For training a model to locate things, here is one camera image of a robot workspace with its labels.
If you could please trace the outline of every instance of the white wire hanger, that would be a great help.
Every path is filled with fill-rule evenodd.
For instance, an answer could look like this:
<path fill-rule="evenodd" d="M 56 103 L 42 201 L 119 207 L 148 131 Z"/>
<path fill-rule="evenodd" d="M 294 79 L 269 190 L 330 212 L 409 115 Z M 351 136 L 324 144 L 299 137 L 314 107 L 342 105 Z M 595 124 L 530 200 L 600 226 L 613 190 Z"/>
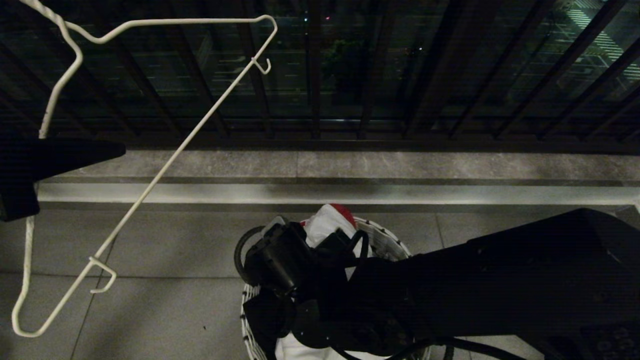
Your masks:
<path fill-rule="evenodd" d="M 145 200 L 145 198 L 151 192 L 151 190 L 153 190 L 154 186 L 158 183 L 160 178 L 162 178 L 164 173 L 169 169 L 169 167 L 175 161 L 177 156 L 184 150 L 184 148 L 189 144 L 191 139 L 193 139 L 193 137 L 199 132 L 202 126 L 204 126 L 207 120 L 209 120 L 211 115 L 213 115 L 213 113 L 218 109 L 220 104 L 227 98 L 229 93 L 236 87 L 236 85 L 240 82 L 243 76 L 249 71 L 251 66 L 255 65 L 263 74 L 267 74 L 271 70 L 271 62 L 269 61 L 269 59 L 267 59 L 267 69 L 263 69 L 257 60 L 258 58 L 260 58 L 260 56 L 262 55 L 266 47 L 269 45 L 273 37 L 278 32 L 278 24 L 276 24 L 275 19 L 270 15 L 262 15 L 254 19 L 131 20 L 119 25 L 117 28 L 111 30 L 109 33 L 107 33 L 103 37 L 97 38 L 89 34 L 82 27 L 72 22 L 65 21 L 64 19 L 62 19 L 60 15 L 53 12 L 53 10 L 51 10 L 50 8 L 44 6 L 39 0 L 20 0 L 20 2 L 38 11 L 44 17 L 46 17 L 47 19 L 53 21 L 53 23 L 58 25 L 58 27 L 60 28 L 60 31 L 62 32 L 63 38 L 69 44 L 69 46 L 74 50 L 76 54 L 76 59 L 74 60 L 74 62 L 67 69 L 67 71 L 65 71 L 62 77 L 60 77 L 60 79 L 58 80 L 58 82 L 56 83 L 56 85 L 51 91 L 51 96 L 49 97 L 49 102 L 47 103 L 47 108 L 45 110 L 44 117 L 42 120 L 42 126 L 38 134 L 38 137 L 41 139 L 44 139 L 47 137 L 47 133 L 49 132 L 49 124 L 51 123 L 53 111 L 56 108 L 56 103 L 58 102 L 58 97 L 60 96 L 60 92 L 65 87 L 69 79 L 71 79 L 71 77 L 76 73 L 76 70 L 80 67 L 80 65 L 82 65 L 82 62 L 83 62 L 82 50 L 74 42 L 73 38 L 71 38 L 71 36 L 69 35 L 68 29 L 72 29 L 78 32 L 87 40 L 95 44 L 105 44 L 106 42 L 109 42 L 110 40 L 114 39 L 116 36 L 123 33 L 127 29 L 135 28 L 138 26 L 183 25 L 183 24 L 237 24 L 237 23 L 259 22 L 262 20 L 270 20 L 271 23 L 273 24 L 273 31 L 271 32 L 267 40 L 264 42 L 264 44 L 257 51 L 255 56 L 251 58 L 249 63 L 244 67 L 244 69 L 240 72 L 240 74 L 238 74 L 236 79 L 231 83 L 231 85 L 227 88 L 227 90 L 220 96 L 218 101 L 216 101 L 216 103 L 211 107 L 211 109 L 209 109 L 209 111 L 204 115 L 202 120 L 193 128 L 190 134 L 184 139 L 184 141 L 180 144 L 178 149 L 173 153 L 171 158 L 164 164 L 162 169 L 157 173 L 157 175 L 153 178 L 153 180 L 151 180 L 151 183 L 149 183 L 145 191 L 140 195 L 140 197 L 138 197 L 138 200 L 136 200 L 136 202 L 131 206 L 131 208 L 127 211 L 124 217 L 122 217 L 118 225 L 116 225 L 116 227 L 113 229 L 111 234 L 106 238 L 106 240 L 104 240 L 104 243 L 102 243 L 102 246 L 100 246 L 98 251 L 93 256 L 89 257 L 89 262 L 84 267 L 84 270 L 80 273 L 80 275 L 78 275 L 74 283 L 67 290 L 66 294 L 62 297 L 58 305 L 53 309 L 53 311 L 51 312 L 49 317 L 46 319 L 44 324 L 34 332 L 24 331 L 20 328 L 20 310 L 22 309 L 22 305 L 27 297 L 27 294 L 29 293 L 29 283 L 31 280 L 31 253 L 33 251 L 33 230 L 35 228 L 35 217 L 32 216 L 27 218 L 26 239 L 24 244 L 24 274 L 22 278 L 22 291 L 20 292 L 20 295 L 18 296 L 18 300 L 16 301 L 15 306 L 13 307 L 12 324 L 13 324 L 13 331 L 16 334 L 27 337 L 27 338 L 36 338 L 42 335 L 49 328 L 49 326 L 51 325 L 53 320 L 56 318 L 60 310 L 62 310 L 62 307 L 67 303 L 71 295 L 75 292 L 77 287 L 80 285 L 80 282 L 86 277 L 86 275 L 89 273 L 92 267 L 94 266 L 101 267 L 111 275 L 111 278 L 109 279 L 109 282 L 107 283 L 107 285 L 105 285 L 101 289 L 91 290 L 90 291 L 91 293 L 104 293 L 105 291 L 109 290 L 111 285 L 113 285 L 117 277 L 117 273 L 113 269 L 105 265 L 103 262 L 101 262 L 100 256 L 109 247 L 109 244 L 111 244 L 111 242 L 116 238 L 116 236 L 118 235 L 122 227 L 127 223 L 129 218 L 131 218 L 131 215 L 133 215 L 133 213 L 138 209 L 140 204 Z"/>

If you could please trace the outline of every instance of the white wicker basket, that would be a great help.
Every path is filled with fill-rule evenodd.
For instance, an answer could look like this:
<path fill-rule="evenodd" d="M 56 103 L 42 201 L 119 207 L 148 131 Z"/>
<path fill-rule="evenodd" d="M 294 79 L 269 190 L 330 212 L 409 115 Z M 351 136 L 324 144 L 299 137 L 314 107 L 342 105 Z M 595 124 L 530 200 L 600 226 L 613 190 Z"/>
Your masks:
<path fill-rule="evenodd" d="M 389 230 L 376 224 L 373 221 L 365 220 L 362 218 L 354 217 L 358 230 L 364 230 L 369 235 L 369 245 L 373 254 L 379 258 L 398 261 L 407 259 L 411 256 L 409 249 L 404 246 L 400 240 Z M 251 285 L 244 285 L 244 291 L 242 292 L 242 304 L 252 299 L 254 296 L 260 293 L 260 286 L 253 287 Z M 244 307 L 240 306 L 240 319 L 242 321 L 242 335 L 244 344 L 246 345 L 246 351 L 249 354 L 250 360 L 267 360 L 264 352 L 255 341 L 251 332 L 249 322 L 244 315 Z"/>

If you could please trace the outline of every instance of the white cloth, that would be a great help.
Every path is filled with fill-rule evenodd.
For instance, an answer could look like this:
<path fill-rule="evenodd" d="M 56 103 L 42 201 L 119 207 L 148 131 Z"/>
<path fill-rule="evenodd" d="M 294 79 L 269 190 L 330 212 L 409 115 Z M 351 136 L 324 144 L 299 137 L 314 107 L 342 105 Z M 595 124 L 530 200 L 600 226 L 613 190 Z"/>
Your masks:
<path fill-rule="evenodd" d="M 342 229 L 350 238 L 356 233 L 356 228 L 340 211 L 332 205 L 324 205 L 318 212 L 303 222 L 307 232 L 307 245 L 309 247 L 318 246 L 327 236 L 337 229 Z M 362 241 L 356 244 L 353 253 L 360 255 Z M 369 247 L 369 257 L 373 256 Z M 367 352 L 348 351 L 347 353 L 362 360 L 379 360 L 386 357 L 371 355 Z M 276 343 L 276 358 L 278 360 L 341 360 L 343 359 L 332 348 L 310 348 L 302 345 L 296 337 L 289 333 L 284 338 L 278 338 Z"/>

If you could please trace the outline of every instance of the tiled floor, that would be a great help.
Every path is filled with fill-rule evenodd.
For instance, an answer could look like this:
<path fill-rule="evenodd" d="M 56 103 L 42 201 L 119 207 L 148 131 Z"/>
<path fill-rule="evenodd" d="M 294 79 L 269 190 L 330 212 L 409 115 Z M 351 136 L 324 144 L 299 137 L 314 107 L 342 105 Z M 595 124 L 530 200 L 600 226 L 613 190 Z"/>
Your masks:
<path fill-rule="evenodd" d="M 11 310 L 20 291 L 24 222 L 0 223 L 0 358 L 247 359 L 239 321 L 243 282 L 232 263 L 237 239 L 272 213 L 139 212 L 109 252 L 119 274 L 107 293 L 92 272 L 41 337 L 16 336 Z M 310 214 L 286 214 L 302 220 Z M 430 252 L 522 225 L 539 215 L 359 214 L 387 226 L 414 252 Z M 117 211 L 47 210 L 38 217 L 31 293 L 22 326 L 36 329 L 111 228 Z M 514 336 L 472 338 L 542 360 Z M 434 348 L 432 359 L 441 359 Z M 455 360 L 485 360 L 457 350 Z"/>

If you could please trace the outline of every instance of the concrete ledge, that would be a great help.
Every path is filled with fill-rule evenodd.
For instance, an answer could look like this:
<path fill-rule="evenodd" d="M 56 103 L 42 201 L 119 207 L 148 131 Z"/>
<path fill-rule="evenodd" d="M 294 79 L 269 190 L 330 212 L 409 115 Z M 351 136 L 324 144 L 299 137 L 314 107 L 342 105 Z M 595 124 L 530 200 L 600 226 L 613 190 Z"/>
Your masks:
<path fill-rule="evenodd" d="M 46 183 L 148 183 L 172 151 L 119 159 Z M 639 186 L 637 156 L 465 152 L 185 151 L 166 184 Z"/>

